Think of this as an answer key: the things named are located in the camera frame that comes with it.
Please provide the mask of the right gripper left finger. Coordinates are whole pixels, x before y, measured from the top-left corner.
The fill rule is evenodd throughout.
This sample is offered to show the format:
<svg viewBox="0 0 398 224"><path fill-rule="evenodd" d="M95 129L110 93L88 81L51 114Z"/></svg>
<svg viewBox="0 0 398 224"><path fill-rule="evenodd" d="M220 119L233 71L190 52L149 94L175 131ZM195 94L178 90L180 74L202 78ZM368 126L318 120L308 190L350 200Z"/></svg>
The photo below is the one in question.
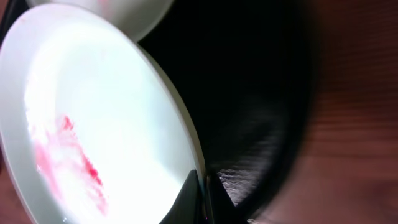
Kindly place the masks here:
<svg viewBox="0 0 398 224"><path fill-rule="evenodd" d="M199 224L201 222L201 192L196 170L191 170L172 205L160 224Z"/></svg>

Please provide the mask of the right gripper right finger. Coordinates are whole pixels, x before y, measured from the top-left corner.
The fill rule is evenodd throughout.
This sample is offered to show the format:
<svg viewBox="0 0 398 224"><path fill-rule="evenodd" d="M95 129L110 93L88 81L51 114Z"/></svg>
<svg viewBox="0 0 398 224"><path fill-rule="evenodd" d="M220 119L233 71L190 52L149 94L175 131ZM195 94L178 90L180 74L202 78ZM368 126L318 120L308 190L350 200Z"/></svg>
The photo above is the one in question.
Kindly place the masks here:
<svg viewBox="0 0 398 224"><path fill-rule="evenodd" d="M248 224L248 221L238 214L216 174L208 174L206 177L205 205L206 217L210 224Z"/></svg>

